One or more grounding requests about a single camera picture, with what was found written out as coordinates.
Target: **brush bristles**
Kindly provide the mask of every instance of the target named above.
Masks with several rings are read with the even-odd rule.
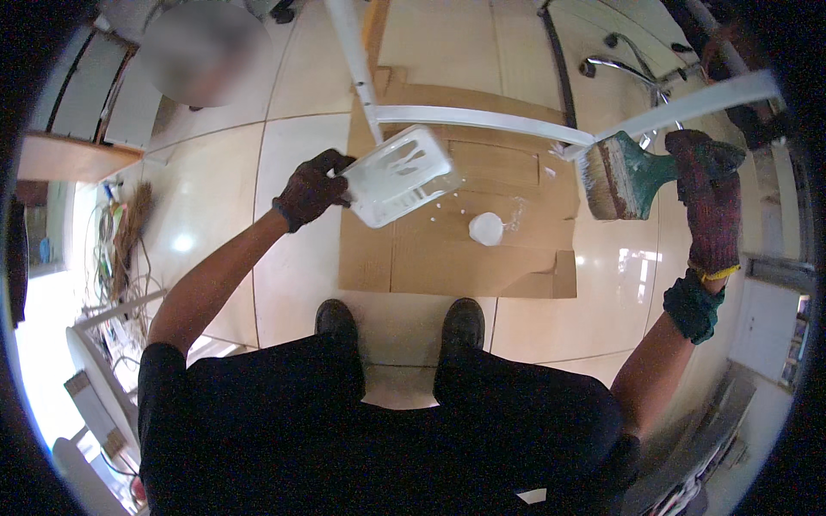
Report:
[[[608,168],[602,159],[600,145],[596,144],[588,150],[584,159],[579,161],[582,184],[585,186],[585,196],[588,199],[588,208],[597,220],[617,220],[614,204],[614,194],[608,182]]]

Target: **plastic container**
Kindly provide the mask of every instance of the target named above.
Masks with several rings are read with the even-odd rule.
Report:
[[[341,173],[347,178],[350,210],[380,228],[455,190],[462,178],[424,125],[412,125]]]

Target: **tile floor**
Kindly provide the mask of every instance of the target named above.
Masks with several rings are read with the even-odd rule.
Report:
[[[363,14],[365,2],[356,5]],[[352,93],[335,33],[322,0],[298,6],[293,23],[267,22],[273,67],[242,102],[196,113],[164,104],[159,112],[151,156],[168,164],[147,162],[133,173],[152,181],[157,196],[145,242],[153,276],[165,286],[260,217],[300,162],[328,147],[346,149]],[[609,32],[632,36],[656,70],[681,64],[665,36],[653,36],[596,0],[557,0],[551,11],[583,130],[603,130],[647,108],[647,94],[624,74],[601,69],[589,79],[577,72],[589,54],[632,62],[627,46],[609,50],[602,44]],[[682,41],[682,35],[674,40]],[[528,0],[394,0],[380,64],[408,67],[412,83],[504,94],[556,109],[562,105],[553,54]],[[719,117],[692,124],[732,132]],[[662,152],[662,141],[655,149]],[[486,348],[610,385],[662,313],[662,293],[685,270],[691,236],[673,185],[659,193],[646,221],[599,222],[585,202],[581,207],[574,235],[578,297],[480,299]],[[311,333],[316,307],[338,296],[359,324],[368,364],[365,400],[392,408],[432,405],[439,331],[452,300],[340,291],[339,220],[340,208],[334,207],[276,243],[207,333],[250,347],[273,346]],[[742,278],[735,277],[730,301],[721,310],[717,342],[704,344],[691,359],[663,424],[694,409],[702,398],[697,393],[714,384],[728,351],[741,285]]]

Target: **chair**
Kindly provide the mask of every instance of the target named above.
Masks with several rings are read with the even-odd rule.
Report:
[[[648,66],[648,62],[646,62],[643,57],[643,53],[640,52],[637,45],[635,45],[628,36],[620,34],[619,32],[612,32],[605,37],[603,42],[608,48],[614,49],[619,44],[620,40],[627,43],[631,48],[631,51],[634,52],[634,57],[637,58],[639,69],[636,69],[633,66],[620,61],[619,59],[600,55],[590,55],[584,58],[580,63],[579,73],[585,77],[594,78],[596,76],[597,66],[607,66],[613,69],[622,70],[623,72],[631,75],[631,77],[637,79],[643,86],[646,87],[651,96],[650,107],[654,108],[660,104],[668,104],[668,98],[671,96],[671,84],[675,80],[681,78],[682,80],[687,81],[690,74],[700,72],[700,63],[697,62],[685,68],[673,69],[661,77],[656,77],[651,71],[651,67]],[[680,45],[678,43],[672,44],[672,50],[681,53],[692,51],[690,47]],[[683,128],[680,121],[674,121],[674,124],[677,129]],[[639,146],[646,149],[657,138],[657,131],[658,130],[655,129],[644,133],[640,138]]]

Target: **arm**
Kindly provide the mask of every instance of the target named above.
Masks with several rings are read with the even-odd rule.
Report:
[[[278,239],[317,219],[330,205],[348,205],[341,197],[347,180],[330,179],[326,174],[331,169],[341,173],[353,161],[328,149],[299,165],[281,196],[273,199],[272,210],[175,284],[152,320],[149,341],[170,344],[185,357],[235,288]]]
[[[697,344],[714,334],[717,307],[730,274],[739,268],[740,181],[743,153],[694,130],[666,137],[691,230],[690,269],[665,295],[660,316],[619,370],[611,393],[625,432],[646,437],[668,407]]]
[[[149,342],[170,344],[186,356],[253,265],[285,233],[287,220],[270,210],[207,256],[166,295],[152,320]]]
[[[725,281],[707,281],[704,287],[717,294]],[[623,410],[626,433],[640,439],[648,434],[668,407],[694,348],[691,339],[684,337],[672,317],[663,312],[611,385],[611,393]]]

